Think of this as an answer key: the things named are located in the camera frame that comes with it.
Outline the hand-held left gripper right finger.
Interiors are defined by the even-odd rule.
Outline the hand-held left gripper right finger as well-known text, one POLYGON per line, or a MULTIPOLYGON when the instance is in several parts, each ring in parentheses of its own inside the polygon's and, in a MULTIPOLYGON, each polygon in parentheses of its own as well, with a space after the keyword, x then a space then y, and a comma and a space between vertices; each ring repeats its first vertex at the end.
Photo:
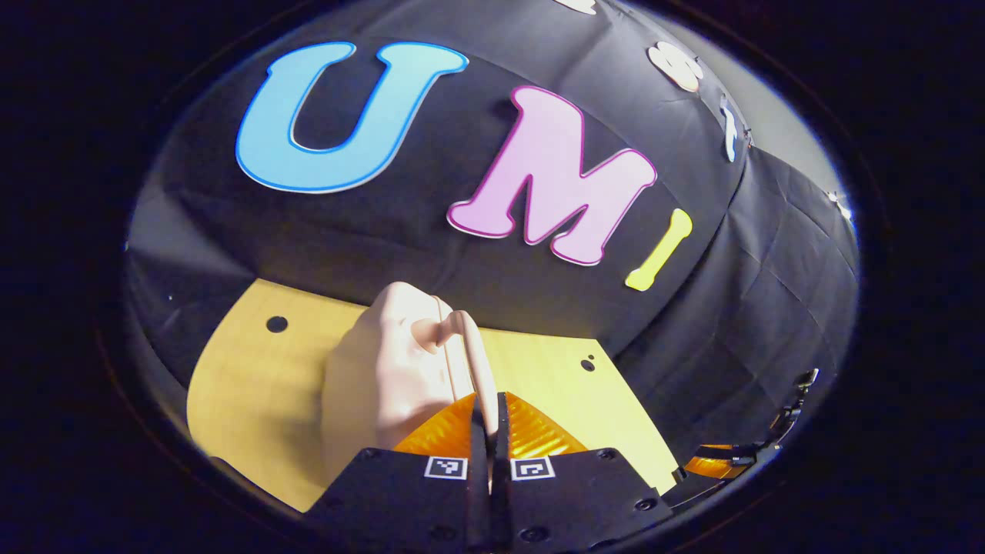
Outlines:
POLYGON ((615 448, 573 445, 542 411, 499 394, 492 536, 506 553, 602 553, 671 519, 673 510, 615 448))

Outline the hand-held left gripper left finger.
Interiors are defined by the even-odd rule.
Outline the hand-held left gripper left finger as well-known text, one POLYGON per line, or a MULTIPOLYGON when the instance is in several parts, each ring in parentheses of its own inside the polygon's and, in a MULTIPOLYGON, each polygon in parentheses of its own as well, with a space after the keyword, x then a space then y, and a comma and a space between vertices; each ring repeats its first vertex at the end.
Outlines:
POLYGON ((489 545, 486 429, 470 394, 397 449, 365 448, 306 513, 328 553, 475 553, 489 545))

